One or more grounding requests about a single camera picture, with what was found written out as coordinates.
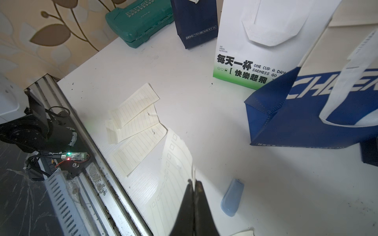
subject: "note paper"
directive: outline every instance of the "note paper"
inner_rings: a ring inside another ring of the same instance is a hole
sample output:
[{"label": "note paper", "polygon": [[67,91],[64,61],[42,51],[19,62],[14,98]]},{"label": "note paper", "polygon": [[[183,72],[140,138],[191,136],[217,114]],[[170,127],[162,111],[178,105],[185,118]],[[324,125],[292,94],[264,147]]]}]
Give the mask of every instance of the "note paper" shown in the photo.
[{"label": "note paper", "polygon": [[121,129],[141,111],[159,100],[149,84],[143,85],[118,108],[110,110],[110,116],[117,129]]},{"label": "note paper", "polygon": [[176,221],[188,179],[195,182],[192,155],[171,129],[168,129],[161,161],[158,188],[147,203],[147,219],[153,235],[166,236]]},{"label": "note paper", "polygon": [[122,176],[130,174],[166,133],[167,130],[164,126],[158,123],[123,141],[124,144],[110,155],[110,158],[113,158],[118,164],[118,171],[115,173]]},{"label": "note paper", "polygon": [[108,141],[110,144],[117,144],[158,123],[159,119],[154,104],[149,105],[121,129],[117,129],[113,120],[106,120]]}]

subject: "black cable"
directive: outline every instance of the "black cable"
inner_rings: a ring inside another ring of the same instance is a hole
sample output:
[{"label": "black cable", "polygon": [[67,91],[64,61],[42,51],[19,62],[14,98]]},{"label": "black cable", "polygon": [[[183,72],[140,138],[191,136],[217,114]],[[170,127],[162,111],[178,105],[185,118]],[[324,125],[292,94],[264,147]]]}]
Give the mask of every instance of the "black cable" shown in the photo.
[{"label": "black cable", "polygon": [[[58,114],[54,113],[53,111],[50,111],[51,108],[54,108],[54,107],[58,107],[58,108],[61,108],[61,109],[63,109],[63,110],[66,110],[67,113],[68,113],[68,115],[67,115],[67,116],[61,116],[61,115],[58,115]],[[53,115],[53,116],[60,117],[60,118],[66,118],[66,117],[70,116],[70,114],[71,114],[71,111],[70,111],[68,108],[63,107],[63,106],[52,106],[52,107],[50,107],[48,110],[45,109],[45,111],[46,111],[48,114],[51,114],[51,115]]]},{"label": "black cable", "polygon": [[30,165],[30,168],[40,174],[44,174],[46,175],[48,178],[51,176],[50,174],[44,172],[43,170],[41,170],[41,168],[37,168],[35,165],[34,165],[34,162],[31,161],[32,158],[34,157],[37,157],[37,156],[31,156],[28,158],[28,162],[29,162],[29,165]]}]

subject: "white table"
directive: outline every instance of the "white table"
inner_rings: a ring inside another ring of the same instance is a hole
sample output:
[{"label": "white table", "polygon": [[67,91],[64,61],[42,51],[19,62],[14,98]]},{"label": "white table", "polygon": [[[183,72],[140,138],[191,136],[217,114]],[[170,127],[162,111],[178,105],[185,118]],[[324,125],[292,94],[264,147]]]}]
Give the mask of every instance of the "white table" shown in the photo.
[{"label": "white table", "polygon": [[[59,86],[106,157],[104,121],[145,83],[163,125],[186,143],[222,236],[376,235],[378,167],[361,162],[359,145],[341,150],[250,146],[244,100],[252,89],[212,77],[216,39],[185,50],[174,23],[139,48],[113,41]],[[129,175],[126,191],[146,214],[165,138]],[[234,217],[220,201],[232,178],[245,188]]]}]

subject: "teal plastic case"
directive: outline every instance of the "teal plastic case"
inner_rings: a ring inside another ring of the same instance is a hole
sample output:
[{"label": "teal plastic case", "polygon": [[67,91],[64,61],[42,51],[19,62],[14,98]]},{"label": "teal plastic case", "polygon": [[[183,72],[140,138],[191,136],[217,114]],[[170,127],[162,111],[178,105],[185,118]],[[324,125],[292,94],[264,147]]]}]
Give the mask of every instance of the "teal plastic case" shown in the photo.
[{"label": "teal plastic case", "polygon": [[115,8],[105,19],[114,33],[132,48],[139,47],[174,20],[170,0],[137,0],[124,9]]}]

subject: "paper strip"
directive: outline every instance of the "paper strip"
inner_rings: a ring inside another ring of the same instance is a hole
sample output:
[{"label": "paper strip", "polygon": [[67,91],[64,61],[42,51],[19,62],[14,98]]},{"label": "paper strip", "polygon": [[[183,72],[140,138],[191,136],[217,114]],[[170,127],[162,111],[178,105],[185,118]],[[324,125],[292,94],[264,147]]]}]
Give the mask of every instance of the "paper strip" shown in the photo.
[{"label": "paper strip", "polygon": [[123,141],[124,144],[110,155],[118,164],[119,173],[130,174],[166,133],[167,130],[159,123]]},{"label": "paper strip", "polygon": [[253,236],[253,230],[233,234],[232,236]]},{"label": "paper strip", "polygon": [[149,84],[143,85],[131,97],[124,101],[118,108],[110,110],[110,116],[117,129],[121,129],[141,111],[159,100]]},{"label": "paper strip", "polygon": [[158,123],[159,118],[155,106],[151,104],[121,129],[117,129],[113,120],[105,121],[108,141],[110,144],[117,144]]},{"label": "paper strip", "polygon": [[188,179],[192,173],[192,155],[171,129],[168,129],[161,163],[159,185],[147,203],[147,219],[154,235],[169,235],[176,221]]}]

